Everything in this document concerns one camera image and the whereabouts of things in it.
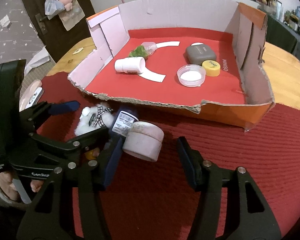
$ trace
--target yellow lid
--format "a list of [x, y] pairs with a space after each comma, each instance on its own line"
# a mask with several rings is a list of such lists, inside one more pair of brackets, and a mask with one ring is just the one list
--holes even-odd
[[96, 157], [95, 157], [95, 156], [93, 156], [93, 150], [92, 150], [92, 151], [89, 151], [89, 152], [86, 152], [86, 153], [84, 153], [84, 155], [86, 156], [86, 158], [87, 158], [89, 161], [91, 161], [91, 160], [95, 160], [95, 159], [96, 159]]
[[202, 63], [202, 67], [206, 70], [206, 75], [216, 77], [220, 74], [220, 64], [213, 60], [206, 60]]

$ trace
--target human hand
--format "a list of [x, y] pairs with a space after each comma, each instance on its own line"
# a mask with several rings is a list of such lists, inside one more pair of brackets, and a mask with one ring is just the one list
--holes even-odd
[[[18, 201], [20, 199], [20, 195], [13, 185], [12, 182], [13, 174], [10, 171], [5, 171], [0, 173], [0, 188], [5, 193], [5, 195], [13, 200]], [[32, 180], [30, 183], [31, 189], [33, 192], [38, 192], [41, 189], [43, 180]]]

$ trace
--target wooden table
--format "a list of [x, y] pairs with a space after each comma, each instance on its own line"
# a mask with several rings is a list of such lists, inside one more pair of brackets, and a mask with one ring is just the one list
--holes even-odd
[[[78, 54], [72, 53], [83, 48]], [[86, 38], [73, 46], [52, 68], [47, 76], [58, 72], [71, 72], [95, 49], [92, 38]], [[290, 53], [266, 42], [263, 54], [264, 69], [270, 79], [276, 103], [300, 110], [300, 62]]]

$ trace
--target red paper lining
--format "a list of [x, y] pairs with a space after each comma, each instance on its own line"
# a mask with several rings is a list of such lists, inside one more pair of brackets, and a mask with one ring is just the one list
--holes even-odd
[[[128, 43], [86, 87], [88, 92], [183, 106], [194, 106], [202, 100], [222, 104], [245, 103], [232, 48], [232, 34], [195, 28], [142, 29], [131, 30], [129, 34]], [[144, 79], [136, 74], [117, 73], [114, 69], [117, 59], [127, 57], [131, 50], [145, 41], [180, 41], [177, 47], [158, 48], [146, 61], [149, 70], [166, 75], [162, 83]], [[185, 51], [195, 42], [202, 42], [211, 47], [221, 65], [221, 73], [218, 77], [206, 77], [200, 87], [188, 88], [179, 83], [177, 71], [189, 64]], [[223, 60], [226, 60], [228, 71], [223, 70]]]

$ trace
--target white tissue paper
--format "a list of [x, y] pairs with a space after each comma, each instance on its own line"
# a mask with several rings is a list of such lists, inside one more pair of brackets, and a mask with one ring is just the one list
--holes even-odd
[[10, 24], [10, 20], [9, 20], [8, 15], [6, 15], [5, 17], [3, 17], [0, 20], [0, 24], [1, 24], [2, 27], [7, 27]]
[[40, 65], [50, 61], [50, 56], [45, 47], [42, 48], [37, 54], [33, 56], [33, 58], [29, 61], [29, 63], [25, 67], [25, 75], [27, 75], [31, 69], [35, 67], [39, 67]]

